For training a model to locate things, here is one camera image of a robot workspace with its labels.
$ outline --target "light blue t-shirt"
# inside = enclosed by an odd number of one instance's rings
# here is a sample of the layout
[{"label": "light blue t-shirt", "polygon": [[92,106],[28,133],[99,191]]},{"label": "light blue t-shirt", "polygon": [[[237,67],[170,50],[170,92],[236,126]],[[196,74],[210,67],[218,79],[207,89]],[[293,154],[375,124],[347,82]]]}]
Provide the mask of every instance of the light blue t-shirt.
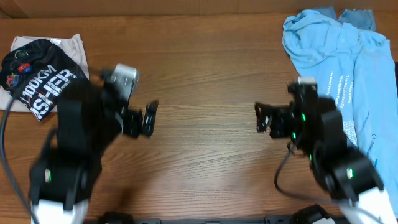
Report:
[{"label": "light blue t-shirt", "polygon": [[296,70],[335,100],[344,132],[374,163],[398,217],[398,97],[389,40],[314,10],[288,17],[283,28]]}]

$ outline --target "black cable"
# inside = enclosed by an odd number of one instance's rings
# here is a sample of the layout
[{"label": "black cable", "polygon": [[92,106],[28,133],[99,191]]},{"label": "black cable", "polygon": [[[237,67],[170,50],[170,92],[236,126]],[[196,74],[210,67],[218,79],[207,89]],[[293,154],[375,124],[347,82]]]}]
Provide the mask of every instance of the black cable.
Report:
[{"label": "black cable", "polygon": [[295,198],[295,199],[300,199],[300,200],[309,200],[309,201],[315,201],[318,203],[323,203],[323,204],[331,204],[333,203],[331,200],[327,200],[327,199],[322,199],[322,198],[315,198],[315,197],[311,197],[311,196],[307,196],[307,195],[302,195],[302,194],[296,194],[296,193],[292,193],[292,192],[288,192],[285,190],[282,190],[279,187],[278,184],[278,178],[279,178],[279,174],[282,171],[283,167],[285,166],[286,162],[289,160],[290,155],[294,152],[294,150],[296,149],[297,145],[300,143],[302,138],[302,134],[300,134],[297,139],[295,144],[293,145],[293,147],[289,150],[289,152],[287,153],[287,155],[285,156],[285,159],[280,163],[278,169],[276,170],[275,173],[275,178],[274,178],[274,185],[275,188],[282,194],[291,197],[291,198]]},{"label": "black cable", "polygon": [[[33,75],[31,75],[27,79],[26,83],[32,78],[32,76]],[[1,155],[3,168],[6,171],[8,179],[10,180],[10,183],[12,185],[12,188],[15,190],[17,196],[19,197],[19,200],[22,202],[23,206],[25,207],[25,209],[28,211],[28,213],[32,217],[34,224],[39,224],[39,221],[38,221],[36,215],[30,209],[30,205],[28,204],[27,200],[25,199],[24,194],[22,193],[21,188],[19,187],[17,180],[15,179],[14,174],[11,171],[11,168],[10,168],[7,158],[6,158],[6,151],[4,149],[4,133],[6,130],[7,118],[10,113],[11,106],[12,106],[14,100],[16,100],[18,97],[20,97],[25,86],[26,86],[26,84],[24,83],[18,88],[18,90],[13,94],[12,99],[8,103],[6,110],[4,111],[4,115],[2,117],[2,122],[1,122],[1,129],[0,129],[0,155]]]},{"label": "black cable", "polygon": [[349,206],[349,205],[343,205],[340,202],[342,202],[341,200],[328,200],[328,199],[322,199],[322,198],[316,198],[316,197],[311,197],[308,195],[302,195],[302,194],[296,194],[296,193],[292,193],[292,192],[288,192],[285,190],[282,190],[279,187],[278,184],[278,178],[279,178],[279,174],[282,171],[283,167],[285,166],[286,162],[289,160],[290,155],[293,154],[293,152],[295,151],[295,149],[297,148],[297,145],[300,143],[302,138],[302,135],[300,134],[297,139],[295,144],[293,145],[292,148],[290,148],[290,146],[288,146],[289,152],[287,153],[287,155],[285,156],[284,160],[279,164],[278,169],[275,172],[275,177],[274,177],[274,185],[275,188],[282,194],[290,197],[290,198],[294,198],[294,199],[300,199],[300,200],[307,200],[307,201],[313,201],[316,203],[323,203],[323,204],[338,204],[339,206],[343,207],[343,208],[347,208],[347,209],[352,209],[352,210],[356,210],[357,212],[361,212],[365,215],[367,215],[369,218],[373,219],[374,221],[378,222],[379,224],[383,224],[382,221],[380,221],[377,217],[375,217],[372,213],[362,209],[362,208],[358,208],[358,207],[353,207],[353,206]]}]

